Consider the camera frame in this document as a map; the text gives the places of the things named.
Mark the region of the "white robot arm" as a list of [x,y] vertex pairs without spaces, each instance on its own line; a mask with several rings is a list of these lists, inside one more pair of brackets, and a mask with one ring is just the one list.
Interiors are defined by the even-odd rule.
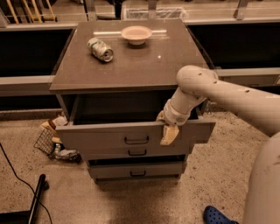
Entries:
[[242,224],[280,224],[280,95],[222,81],[199,66],[184,66],[178,88],[157,118],[164,122],[162,145],[171,144],[191,111],[209,98],[269,137],[250,174]]

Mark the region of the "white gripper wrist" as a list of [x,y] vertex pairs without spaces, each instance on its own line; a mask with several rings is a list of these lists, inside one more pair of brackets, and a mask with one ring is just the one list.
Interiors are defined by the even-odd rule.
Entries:
[[163,137],[160,144],[163,146],[170,145],[174,142],[179,134],[179,127],[186,123],[190,117],[190,109],[184,104],[174,104],[172,99],[168,100],[164,105],[164,110],[161,110],[156,120],[165,121],[169,125],[165,125],[163,128]]

